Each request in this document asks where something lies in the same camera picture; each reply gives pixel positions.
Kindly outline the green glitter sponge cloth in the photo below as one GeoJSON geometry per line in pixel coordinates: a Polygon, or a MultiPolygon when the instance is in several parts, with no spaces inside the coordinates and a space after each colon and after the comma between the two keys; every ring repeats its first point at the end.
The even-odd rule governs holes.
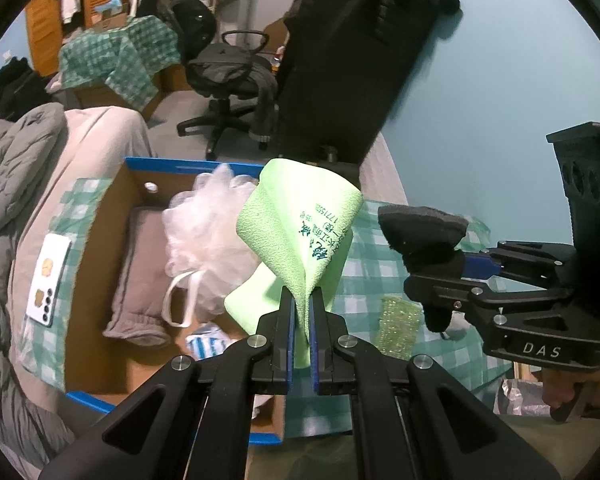
{"type": "Polygon", "coordinates": [[[422,320],[419,304],[395,296],[381,299],[375,346],[385,356],[407,360],[413,352],[422,320]]]}

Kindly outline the dark grey sponge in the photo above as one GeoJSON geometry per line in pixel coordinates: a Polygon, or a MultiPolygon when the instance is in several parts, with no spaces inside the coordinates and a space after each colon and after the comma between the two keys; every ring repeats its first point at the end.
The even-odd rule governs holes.
{"type": "Polygon", "coordinates": [[[378,208],[378,222],[409,274],[462,275],[465,256],[456,246],[469,226],[464,217],[430,207],[389,204],[378,208]]]}

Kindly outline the light green microfiber cloth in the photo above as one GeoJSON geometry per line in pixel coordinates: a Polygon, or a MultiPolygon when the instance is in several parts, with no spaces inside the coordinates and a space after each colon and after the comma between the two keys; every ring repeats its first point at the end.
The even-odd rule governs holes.
{"type": "Polygon", "coordinates": [[[262,315],[279,308],[282,289],[296,302],[294,366],[311,364],[309,299],[317,287],[334,301],[353,240],[362,192],[339,174],[274,158],[238,214],[236,233],[261,263],[224,300],[226,312],[249,335],[262,315]]]}

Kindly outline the white mesh bath pouf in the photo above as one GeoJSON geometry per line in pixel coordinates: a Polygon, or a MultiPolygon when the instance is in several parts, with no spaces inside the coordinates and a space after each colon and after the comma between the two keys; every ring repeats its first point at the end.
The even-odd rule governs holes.
{"type": "Polygon", "coordinates": [[[224,300],[257,269],[260,258],[237,234],[237,219],[257,179],[234,174],[222,162],[175,194],[162,213],[166,266],[171,281],[162,318],[186,328],[225,311],[224,300]]]}

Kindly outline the white sock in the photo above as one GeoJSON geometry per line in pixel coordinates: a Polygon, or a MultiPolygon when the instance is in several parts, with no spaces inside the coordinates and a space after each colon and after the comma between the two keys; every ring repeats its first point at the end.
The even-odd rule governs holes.
{"type": "Polygon", "coordinates": [[[220,356],[234,342],[219,325],[206,323],[185,338],[185,347],[196,361],[201,361],[220,356]]]}

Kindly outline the green checkered tablecloth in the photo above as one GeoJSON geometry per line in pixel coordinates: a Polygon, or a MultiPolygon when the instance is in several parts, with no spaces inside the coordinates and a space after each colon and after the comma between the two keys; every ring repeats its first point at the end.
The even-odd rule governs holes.
{"type": "MultiPolygon", "coordinates": [[[[60,274],[59,297],[44,326],[24,318],[16,348],[24,368],[58,389],[65,388],[66,342],[78,307],[72,298],[76,272],[84,255],[88,232],[95,222],[108,179],[75,180],[44,226],[69,237],[71,245],[60,274]]],[[[379,203],[366,202],[353,223],[353,242],[344,265],[332,310],[344,317],[350,332],[378,345],[396,358],[425,352],[470,391],[481,391],[509,370],[509,364],[481,351],[477,331],[456,318],[449,333],[426,330],[422,309],[400,296],[398,259],[382,238],[377,223],[379,203]]],[[[294,374],[285,408],[285,434],[291,438],[338,434],[352,427],[349,404],[343,398],[319,398],[311,391],[307,370],[294,374]]]]}

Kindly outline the blue cardboard shoe box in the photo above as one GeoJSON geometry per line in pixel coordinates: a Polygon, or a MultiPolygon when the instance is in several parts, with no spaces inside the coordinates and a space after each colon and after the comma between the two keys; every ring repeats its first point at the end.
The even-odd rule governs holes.
{"type": "Polygon", "coordinates": [[[66,395],[99,415],[185,350],[201,317],[166,274],[161,219],[218,162],[129,157],[96,202],[71,297],[66,395]]]}

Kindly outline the white smartphone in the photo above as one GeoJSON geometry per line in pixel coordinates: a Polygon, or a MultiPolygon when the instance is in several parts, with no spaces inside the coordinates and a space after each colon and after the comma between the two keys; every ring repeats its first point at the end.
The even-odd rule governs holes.
{"type": "Polygon", "coordinates": [[[61,274],[64,272],[71,244],[72,240],[68,236],[48,233],[36,259],[26,303],[26,315],[44,327],[53,324],[61,274]]]}

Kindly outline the black hanging coat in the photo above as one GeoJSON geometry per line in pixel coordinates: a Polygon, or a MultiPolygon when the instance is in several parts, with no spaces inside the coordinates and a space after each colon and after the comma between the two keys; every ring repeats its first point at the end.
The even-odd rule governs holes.
{"type": "Polygon", "coordinates": [[[360,164],[439,18],[460,0],[294,0],[278,83],[287,158],[360,164]]]}

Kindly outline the black office chair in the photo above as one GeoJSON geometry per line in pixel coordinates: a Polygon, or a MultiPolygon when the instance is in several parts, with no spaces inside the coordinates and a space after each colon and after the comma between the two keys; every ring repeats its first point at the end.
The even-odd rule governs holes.
{"type": "Polygon", "coordinates": [[[276,133],[277,80],[271,62],[261,55],[270,35],[260,30],[229,30],[185,64],[187,82],[209,100],[209,111],[176,126],[179,136],[191,136],[210,126],[206,159],[218,159],[216,147],[223,132],[246,132],[261,151],[276,133]]]}

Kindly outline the grey quilted blanket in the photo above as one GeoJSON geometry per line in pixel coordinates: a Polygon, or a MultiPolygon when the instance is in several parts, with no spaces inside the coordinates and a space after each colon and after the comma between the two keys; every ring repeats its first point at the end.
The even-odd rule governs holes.
{"type": "Polygon", "coordinates": [[[24,318],[42,223],[50,218],[45,202],[67,138],[66,113],[57,103],[35,107],[16,122],[0,120],[0,443],[36,468],[72,433],[30,400],[39,385],[24,378],[12,334],[24,318]]]}

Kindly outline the beige bed sheet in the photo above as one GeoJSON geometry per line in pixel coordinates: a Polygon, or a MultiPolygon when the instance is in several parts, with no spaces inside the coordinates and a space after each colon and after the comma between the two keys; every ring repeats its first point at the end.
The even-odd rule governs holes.
{"type": "Polygon", "coordinates": [[[14,330],[14,359],[29,373],[62,390],[66,385],[66,337],[76,272],[99,201],[125,157],[151,157],[146,122],[140,113],[108,106],[65,112],[62,148],[48,160],[50,174],[20,236],[8,307],[14,330]],[[36,260],[47,234],[70,238],[50,326],[26,315],[36,260]]]}

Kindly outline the black backpack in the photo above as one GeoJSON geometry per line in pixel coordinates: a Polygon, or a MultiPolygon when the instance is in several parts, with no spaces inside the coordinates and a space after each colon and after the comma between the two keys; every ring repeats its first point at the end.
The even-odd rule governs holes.
{"type": "Polygon", "coordinates": [[[218,30],[216,18],[200,0],[180,0],[172,12],[182,60],[191,61],[212,43],[218,30]]]}

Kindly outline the green checkered cloth on box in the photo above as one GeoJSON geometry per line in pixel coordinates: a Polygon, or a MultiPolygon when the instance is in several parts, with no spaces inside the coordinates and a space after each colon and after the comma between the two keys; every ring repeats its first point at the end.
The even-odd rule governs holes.
{"type": "Polygon", "coordinates": [[[176,32],[148,15],[104,32],[82,32],[60,48],[58,62],[65,89],[103,84],[142,110],[158,93],[155,74],[181,62],[181,53],[176,32]]]}

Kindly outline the wooden wardrobe door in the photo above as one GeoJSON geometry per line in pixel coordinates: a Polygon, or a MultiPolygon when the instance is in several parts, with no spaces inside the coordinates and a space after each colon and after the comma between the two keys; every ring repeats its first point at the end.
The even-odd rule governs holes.
{"type": "Polygon", "coordinates": [[[32,67],[43,76],[56,73],[66,29],[75,18],[79,27],[92,27],[98,21],[96,8],[108,1],[30,0],[26,5],[26,23],[32,67]]]}

